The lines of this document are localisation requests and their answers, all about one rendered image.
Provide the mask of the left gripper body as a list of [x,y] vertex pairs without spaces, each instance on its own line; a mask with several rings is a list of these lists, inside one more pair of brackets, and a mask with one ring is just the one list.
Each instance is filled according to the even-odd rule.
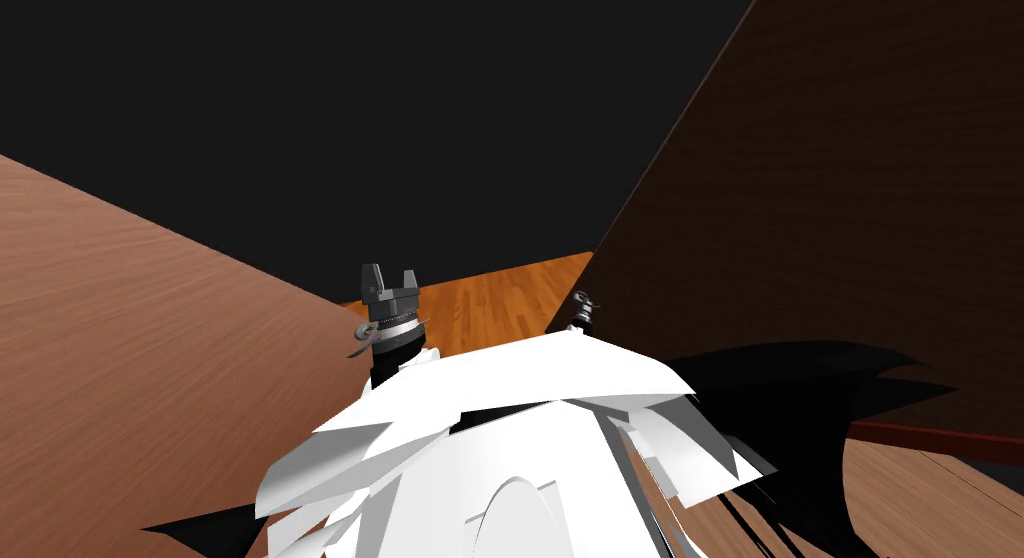
[[364,305],[370,321],[386,321],[417,312],[420,288],[366,290]]

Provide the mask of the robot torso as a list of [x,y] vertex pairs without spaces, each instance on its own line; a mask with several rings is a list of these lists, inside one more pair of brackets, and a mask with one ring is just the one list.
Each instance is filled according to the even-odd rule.
[[707,558],[658,524],[772,474],[667,364],[564,331],[423,351],[275,462],[255,499],[266,558]]

